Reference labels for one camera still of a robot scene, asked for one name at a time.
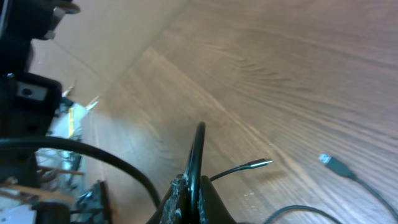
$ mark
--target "connector tip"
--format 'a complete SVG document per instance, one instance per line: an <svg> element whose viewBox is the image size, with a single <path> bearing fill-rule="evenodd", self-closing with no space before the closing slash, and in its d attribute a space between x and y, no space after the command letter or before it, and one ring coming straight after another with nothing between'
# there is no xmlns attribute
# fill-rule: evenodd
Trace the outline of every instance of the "connector tip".
<svg viewBox="0 0 398 224"><path fill-rule="evenodd" d="M331 157L328 154L320 154L319 155L319 160L324 163L327 164L330 161Z"/></svg>

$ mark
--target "beige wall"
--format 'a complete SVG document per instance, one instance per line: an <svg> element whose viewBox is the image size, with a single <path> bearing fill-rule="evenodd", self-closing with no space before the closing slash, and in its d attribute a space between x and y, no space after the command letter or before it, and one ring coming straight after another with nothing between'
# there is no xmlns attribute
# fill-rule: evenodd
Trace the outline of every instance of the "beige wall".
<svg viewBox="0 0 398 224"><path fill-rule="evenodd" d="M70 98L85 104L103 94L182 10L188 0L76 0L54 40L34 42L31 71L62 82L77 80Z"/></svg>

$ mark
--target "wooden tabletop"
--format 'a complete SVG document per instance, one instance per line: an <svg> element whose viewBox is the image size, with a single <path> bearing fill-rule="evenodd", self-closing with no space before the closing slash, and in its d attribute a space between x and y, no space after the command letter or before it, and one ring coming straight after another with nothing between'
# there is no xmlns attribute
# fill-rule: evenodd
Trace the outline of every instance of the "wooden tabletop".
<svg viewBox="0 0 398 224"><path fill-rule="evenodd" d="M397 11L388 0L193 1L86 117L85 141L139 168L164 195L204 121L203 175L274 160L214 182L236 221L309 205L343 223L394 223L318 157L336 156L398 207ZM149 219L138 182L88 165L91 181L108 181L116 223ZM277 223L330 221L294 212Z"/></svg>

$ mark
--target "wooden table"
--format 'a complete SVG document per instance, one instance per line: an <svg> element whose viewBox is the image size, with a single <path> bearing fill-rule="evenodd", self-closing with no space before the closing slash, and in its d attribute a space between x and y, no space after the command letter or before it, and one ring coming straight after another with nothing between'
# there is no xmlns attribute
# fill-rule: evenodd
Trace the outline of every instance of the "wooden table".
<svg viewBox="0 0 398 224"><path fill-rule="evenodd" d="M161 195L207 123L204 175L274 163L214 185L236 221L309 205L343 223L393 223L358 184L318 161L340 158L398 207L398 3L193 1L85 119L85 141L130 162ZM146 191L89 161L109 182L116 223L145 223ZM329 223L290 213L278 223Z"/></svg>

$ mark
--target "wood grain surface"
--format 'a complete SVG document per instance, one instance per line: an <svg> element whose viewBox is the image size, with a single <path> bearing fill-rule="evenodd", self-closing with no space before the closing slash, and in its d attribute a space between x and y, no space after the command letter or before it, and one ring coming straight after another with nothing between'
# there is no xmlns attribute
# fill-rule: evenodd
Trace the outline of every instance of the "wood grain surface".
<svg viewBox="0 0 398 224"><path fill-rule="evenodd" d="M164 195L204 121L202 174L274 160L215 181L236 221L309 205L343 223L393 223L318 156L341 159L398 207L397 11L388 0L193 1L100 99L85 141L142 170ZM108 181L116 223L154 212L120 171L90 161L88 175ZM329 222L305 212L277 221Z"/></svg>

